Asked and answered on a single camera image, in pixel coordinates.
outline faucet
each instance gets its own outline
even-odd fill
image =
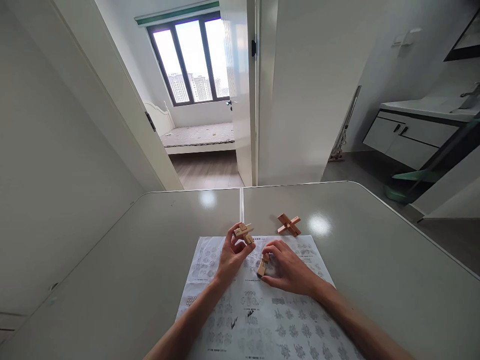
[[[477,98],[480,95],[480,82],[475,82],[475,89],[472,92],[464,92],[460,95],[461,98],[468,98],[460,105],[459,109],[471,109],[475,106]]]

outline window glass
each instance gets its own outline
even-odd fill
[[[216,96],[218,98],[230,96],[225,59],[225,29],[222,19],[205,22],[205,29]]]
[[[155,32],[153,38],[165,68],[175,102],[186,103],[190,101],[170,30]]]
[[[175,25],[175,29],[186,72],[188,73],[193,100],[196,103],[212,100],[212,89],[210,87],[199,21],[195,20],[178,24]]]

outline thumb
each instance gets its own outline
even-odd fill
[[[252,251],[255,249],[255,243],[251,242],[247,246],[245,246],[238,254],[236,254],[237,258],[240,259],[241,261],[245,260],[248,255],[252,253]]]
[[[285,290],[285,280],[281,278],[271,277],[271,276],[262,276],[260,278],[264,283],[267,283],[272,288],[278,288]]]

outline forearm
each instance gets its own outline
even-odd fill
[[[144,360],[185,359],[200,329],[227,287],[228,284],[215,278],[156,343]]]
[[[313,298],[337,321],[366,359],[413,360],[408,352],[368,317],[355,310],[330,284],[317,286]]]

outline paper sheet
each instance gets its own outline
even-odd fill
[[[257,277],[261,250],[279,238],[314,273],[333,285],[310,235],[253,236],[255,250],[209,316],[189,359],[363,359],[316,301],[270,287]],[[224,241],[220,236],[199,238],[177,318],[214,277]]]

